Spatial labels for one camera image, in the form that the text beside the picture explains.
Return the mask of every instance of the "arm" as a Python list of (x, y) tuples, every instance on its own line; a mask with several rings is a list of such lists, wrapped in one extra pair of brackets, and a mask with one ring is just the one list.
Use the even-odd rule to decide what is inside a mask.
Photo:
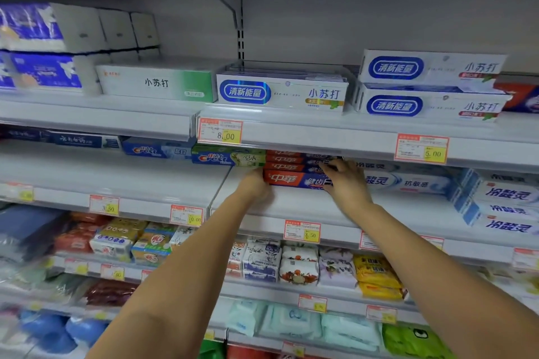
[(539, 316), (393, 218), (373, 200), (354, 161), (320, 165), (325, 190), (381, 249), (430, 326), (459, 358), (532, 359)]
[(138, 287), (86, 359), (196, 358), (241, 220), (268, 193), (261, 169), (248, 173)]

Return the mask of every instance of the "person's left arm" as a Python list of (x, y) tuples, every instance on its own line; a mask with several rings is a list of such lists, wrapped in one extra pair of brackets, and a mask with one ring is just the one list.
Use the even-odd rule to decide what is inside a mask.
[(241, 220), (268, 193), (261, 169), (249, 172), (138, 287), (86, 359), (196, 358)]

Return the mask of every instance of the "person's right hand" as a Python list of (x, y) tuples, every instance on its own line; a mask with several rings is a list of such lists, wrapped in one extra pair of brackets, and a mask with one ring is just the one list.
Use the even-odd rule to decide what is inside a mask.
[(350, 220), (356, 221), (373, 205), (363, 170), (353, 160), (345, 162), (342, 159), (333, 159), (329, 165), (337, 170), (323, 163), (319, 164), (333, 182), (333, 186), (324, 185), (324, 190), (332, 196), (342, 213)]

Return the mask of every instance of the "person's right arm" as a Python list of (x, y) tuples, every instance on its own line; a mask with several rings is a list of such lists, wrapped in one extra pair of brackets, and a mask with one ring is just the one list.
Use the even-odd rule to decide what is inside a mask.
[(423, 317), (459, 359), (539, 357), (539, 315), (374, 204), (355, 162), (320, 164), (325, 190), (391, 263)]

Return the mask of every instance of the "hand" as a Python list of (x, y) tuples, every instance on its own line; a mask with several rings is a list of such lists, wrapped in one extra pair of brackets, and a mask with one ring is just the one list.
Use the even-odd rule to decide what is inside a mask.
[(332, 196), (342, 213), (350, 220), (357, 221), (361, 214), (373, 205), (363, 170), (357, 167), (353, 160), (345, 162), (342, 159), (333, 159), (329, 165), (337, 170), (323, 163), (319, 164), (333, 182), (333, 186), (324, 185), (324, 190)]
[(264, 182), (262, 168), (253, 169), (239, 182), (236, 193), (249, 202), (264, 200), (270, 193), (270, 186)]

